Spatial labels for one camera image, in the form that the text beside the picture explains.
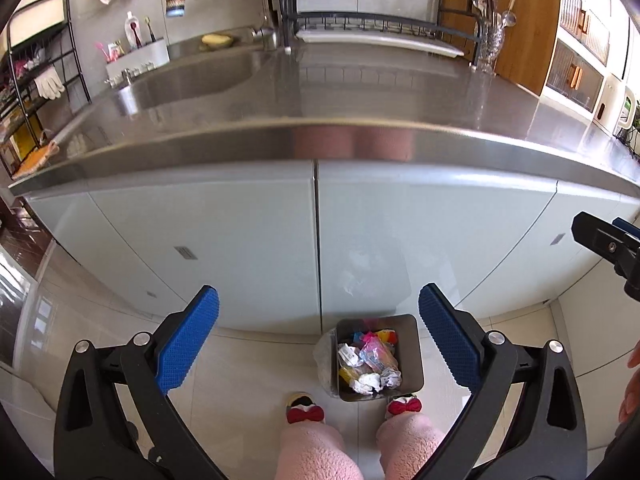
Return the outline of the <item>person's right hand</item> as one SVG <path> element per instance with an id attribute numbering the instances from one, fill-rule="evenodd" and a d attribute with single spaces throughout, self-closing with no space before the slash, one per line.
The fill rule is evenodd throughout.
<path id="1" fill-rule="evenodd" d="M 640 403 L 640 341 L 631 351 L 627 367 L 634 371 L 625 389 L 622 404 L 618 411 L 618 422 L 624 424 L 638 410 Z"/>

